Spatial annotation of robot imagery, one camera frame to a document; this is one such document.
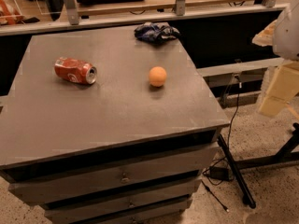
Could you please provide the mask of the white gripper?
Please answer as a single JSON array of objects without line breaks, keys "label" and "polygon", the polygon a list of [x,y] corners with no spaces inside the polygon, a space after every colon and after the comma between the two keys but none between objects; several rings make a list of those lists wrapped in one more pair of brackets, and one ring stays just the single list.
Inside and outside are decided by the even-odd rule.
[{"label": "white gripper", "polygon": [[[279,14],[256,34],[252,43],[261,47],[272,46],[276,55],[292,61],[299,60],[299,0],[292,0]],[[259,114],[273,118],[299,93],[299,62],[283,62],[264,73]]]}]

